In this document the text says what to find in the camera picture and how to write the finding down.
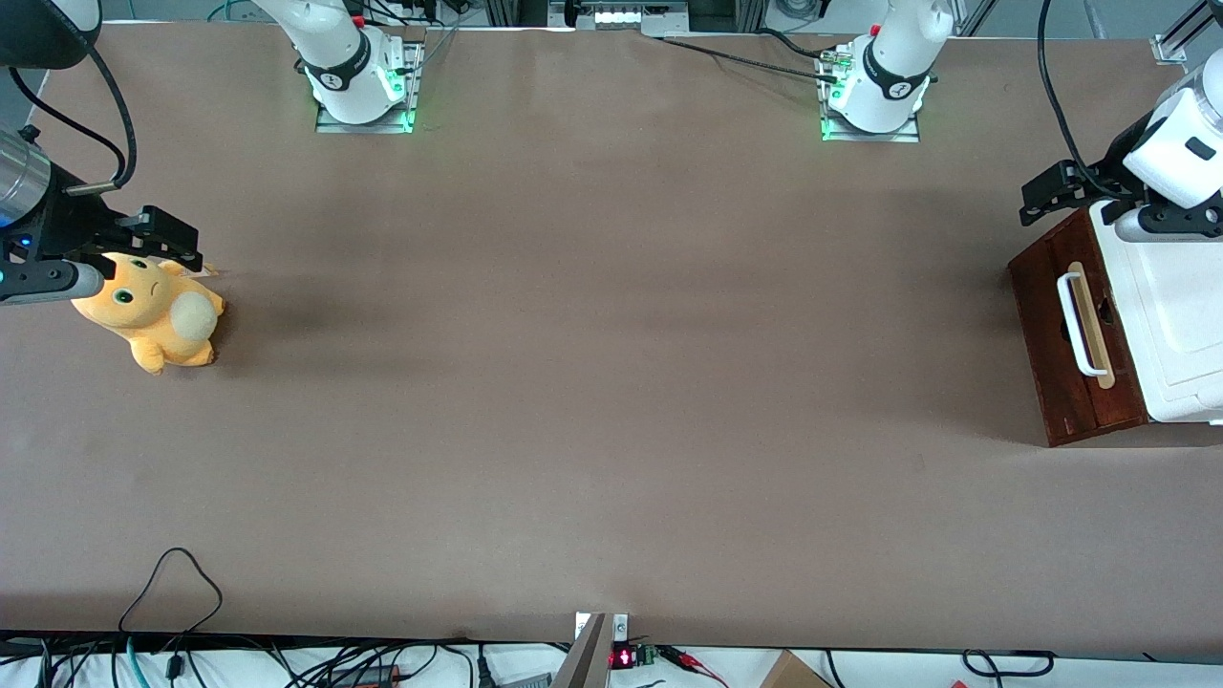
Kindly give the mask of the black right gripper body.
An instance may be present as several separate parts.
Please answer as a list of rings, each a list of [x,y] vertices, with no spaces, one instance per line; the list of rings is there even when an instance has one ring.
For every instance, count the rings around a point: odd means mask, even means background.
[[[24,183],[17,200],[2,200],[2,262],[61,260],[60,255],[81,247],[102,252],[117,230],[117,211],[99,196],[67,196],[78,183],[73,174],[50,169],[45,188],[38,193]],[[100,270],[113,277],[116,270]]]

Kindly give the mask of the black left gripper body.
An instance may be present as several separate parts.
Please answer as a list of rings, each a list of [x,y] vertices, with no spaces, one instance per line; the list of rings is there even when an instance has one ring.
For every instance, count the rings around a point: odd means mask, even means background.
[[[1123,156],[1101,156],[1099,161],[1080,166],[1082,187],[1077,197],[1084,204],[1113,199],[1132,205],[1148,203],[1148,187],[1121,163]]]

